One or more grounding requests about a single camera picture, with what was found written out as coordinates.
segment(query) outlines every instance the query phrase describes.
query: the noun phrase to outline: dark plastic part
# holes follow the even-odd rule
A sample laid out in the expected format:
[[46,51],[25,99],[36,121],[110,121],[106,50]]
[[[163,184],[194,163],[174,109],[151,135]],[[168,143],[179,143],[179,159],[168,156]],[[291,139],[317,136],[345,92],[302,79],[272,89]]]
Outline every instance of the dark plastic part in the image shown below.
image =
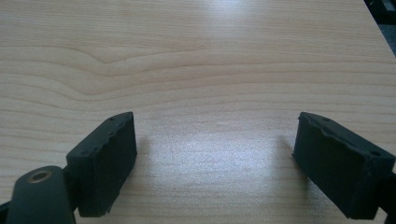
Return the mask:
[[9,203],[10,202],[0,205],[0,224],[4,224],[7,221]]
[[293,157],[346,217],[373,219],[395,157],[333,120],[302,112]]
[[378,191],[379,206],[389,214],[388,220],[396,220],[396,174],[392,174]]
[[81,188],[82,217],[100,217],[110,210],[135,158],[132,112],[105,120],[67,154],[67,170]]
[[24,223],[76,223],[60,167],[46,166],[33,170],[15,183],[7,224]]

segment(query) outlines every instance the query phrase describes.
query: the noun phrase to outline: light wood surface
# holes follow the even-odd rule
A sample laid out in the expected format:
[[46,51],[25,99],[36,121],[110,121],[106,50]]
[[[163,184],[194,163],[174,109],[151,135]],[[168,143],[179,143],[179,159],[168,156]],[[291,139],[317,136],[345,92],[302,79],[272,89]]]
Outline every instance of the light wood surface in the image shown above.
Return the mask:
[[396,61],[363,0],[0,1],[0,203],[134,111],[111,213],[78,223],[346,219],[291,157],[301,111],[396,153]]

